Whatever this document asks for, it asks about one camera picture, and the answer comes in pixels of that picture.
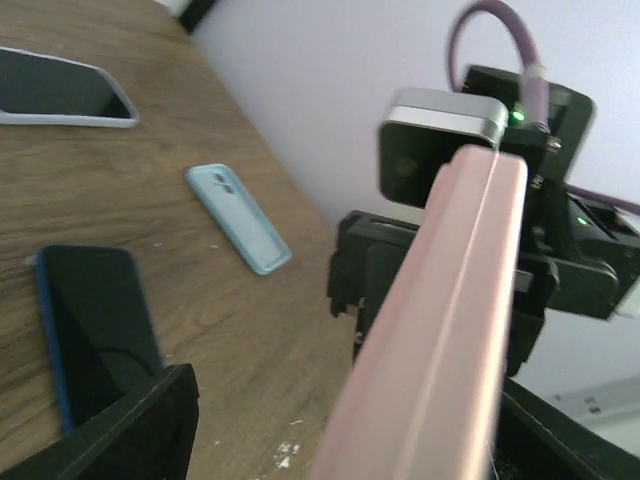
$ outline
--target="black plastic part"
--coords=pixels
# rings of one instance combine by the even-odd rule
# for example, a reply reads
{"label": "black plastic part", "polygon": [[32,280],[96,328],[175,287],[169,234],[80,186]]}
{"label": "black plastic part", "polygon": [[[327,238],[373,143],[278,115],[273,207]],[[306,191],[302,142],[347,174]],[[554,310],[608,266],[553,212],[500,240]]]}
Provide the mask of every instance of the black plastic part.
{"label": "black plastic part", "polygon": [[417,226],[370,213],[352,211],[338,227],[336,252],[329,264],[327,296],[337,317],[358,307],[366,289],[367,250],[376,242],[408,249]]}
{"label": "black plastic part", "polygon": [[580,248],[573,236],[571,198],[564,186],[546,182],[541,189],[542,202],[538,209],[538,221],[545,231],[545,243],[553,249],[553,256],[560,260],[580,260]]}
{"label": "black plastic part", "polygon": [[198,396],[191,365],[167,367],[0,480],[184,480]]}
{"label": "black plastic part", "polygon": [[521,128],[507,127],[500,143],[500,151],[510,153],[525,159],[527,163],[528,185],[527,196],[535,192],[538,184],[532,182],[540,173],[542,164],[547,157],[547,144],[549,135],[538,130],[523,130]]}
{"label": "black plastic part", "polygon": [[517,270],[530,275],[531,281],[526,290],[516,286],[513,293],[506,363],[508,377],[517,375],[522,364],[529,360],[544,326],[545,309],[560,283],[555,263],[544,256],[521,254]]}
{"label": "black plastic part", "polygon": [[[496,98],[513,110],[520,98],[520,75],[472,65],[467,71],[462,91]],[[538,172],[545,180],[562,183],[565,179],[589,132],[594,111],[593,101],[586,95],[564,85],[549,84],[549,128],[562,147],[545,156]],[[511,123],[511,126],[516,127],[517,124]]]}
{"label": "black plastic part", "polygon": [[436,175],[464,145],[492,147],[479,137],[385,123],[378,138],[378,188],[395,203],[424,208]]}
{"label": "black plastic part", "polygon": [[603,440],[509,378],[494,448],[501,480],[636,480],[640,459]]}
{"label": "black plastic part", "polygon": [[618,288],[610,299],[608,312],[611,313],[640,276],[640,237],[620,222],[614,208],[593,201],[574,202],[581,208],[583,217],[588,216],[594,223],[581,225],[580,232],[575,234],[581,251],[601,259],[616,272]]}
{"label": "black plastic part", "polygon": [[358,356],[360,347],[378,316],[380,307],[389,293],[406,254],[406,248],[385,243],[375,243],[367,250],[365,296],[362,308],[358,310],[357,334],[353,348],[354,359]]}
{"label": "black plastic part", "polygon": [[603,260],[584,256],[579,264],[559,259],[554,262],[561,282],[549,302],[549,308],[608,320],[617,305],[615,298],[619,284],[616,272]]}

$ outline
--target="white speck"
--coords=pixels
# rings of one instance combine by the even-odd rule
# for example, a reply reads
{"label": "white speck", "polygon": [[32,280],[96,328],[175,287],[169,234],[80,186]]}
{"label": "white speck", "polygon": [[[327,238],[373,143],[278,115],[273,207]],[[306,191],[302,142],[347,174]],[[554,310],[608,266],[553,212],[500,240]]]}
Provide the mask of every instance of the white speck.
{"label": "white speck", "polygon": [[282,469],[282,468],[289,468],[289,466],[291,465],[291,457],[284,457],[284,460],[282,460],[279,464],[278,464],[278,468]]}
{"label": "white speck", "polygon": [[279,453],[280,455],[286,455],[290,451],[291,451],[291,444],[289,442],[282,442],[278,447],[278,450],[276,451],[276,453]]}

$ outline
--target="white phone case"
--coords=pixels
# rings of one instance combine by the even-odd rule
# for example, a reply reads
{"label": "white phone case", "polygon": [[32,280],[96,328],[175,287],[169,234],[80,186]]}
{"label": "white phone case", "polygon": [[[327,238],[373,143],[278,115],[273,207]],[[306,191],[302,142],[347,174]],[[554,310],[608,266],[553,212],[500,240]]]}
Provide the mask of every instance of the white phone case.
{"label": "white phone case", "polygon": [[105,117],[92,117],[84,115],[49,115],[49,114],[22,114],[22,113],[9,113],[0,110],[0,124],[7,125],[72,125],[82,127],[115,127],[115,128],[127,128],[132,127],[140,121],[140,114],[138,110],[133,106],[133,103],[127,97],[120,84],[105,70],[96,67],[95,65],[89,65],[87,63],[74,62],[62,57],[56,57],[53,55],[43,55],[39,53],[30,52],[28,50],[21,50],[16,48],[0,47],[0,50],[20,53],[23,55],[29,55],[33,57],[48,58],[59,62],[70,63],[81,67],[87,67],[95,70],[100,74],[113,89],[113,92],[120,98],[122,103],[129,110],[130,118],[105,118]]}

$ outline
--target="light blue phone case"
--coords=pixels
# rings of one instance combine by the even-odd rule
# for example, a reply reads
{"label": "light blue phone case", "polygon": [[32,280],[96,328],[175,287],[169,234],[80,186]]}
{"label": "light blue phone case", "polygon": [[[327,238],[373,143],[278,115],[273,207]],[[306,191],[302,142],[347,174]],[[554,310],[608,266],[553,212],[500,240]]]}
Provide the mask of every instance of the light blue phone case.
{"label": "light blue phone case", "polygon": [[192,167],[186,180],[254,272],[266,275],[291,258],[285,241],[229,167]]}

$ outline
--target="white wall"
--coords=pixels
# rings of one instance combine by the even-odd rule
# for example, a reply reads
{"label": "white wall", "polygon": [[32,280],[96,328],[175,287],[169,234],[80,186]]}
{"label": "white wall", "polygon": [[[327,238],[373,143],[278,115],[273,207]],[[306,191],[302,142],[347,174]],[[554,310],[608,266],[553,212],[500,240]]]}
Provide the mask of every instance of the white wall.
{"label": "white wall", "polygon": [[[600,437],[640,457],[640,377],[546,398]],[[589,406],[597,406],[592,413]]]}
{"label": "white wall", "polygon": [[[598,104],[573,182],[640,202],[640,4],[509,3],[534,33],[550,79]],[[194,39],[329,224],[351,209],[417,218],[377,192],[376,128],[398,89],[445,88],[445,41],[464,4],[221,0]],[[489,16],[469,26],[463,53],[461,68],[470,62],[518,67],[508,34]],[[518,377],[539,395],[640,374],[640,322],[549,317]]]}

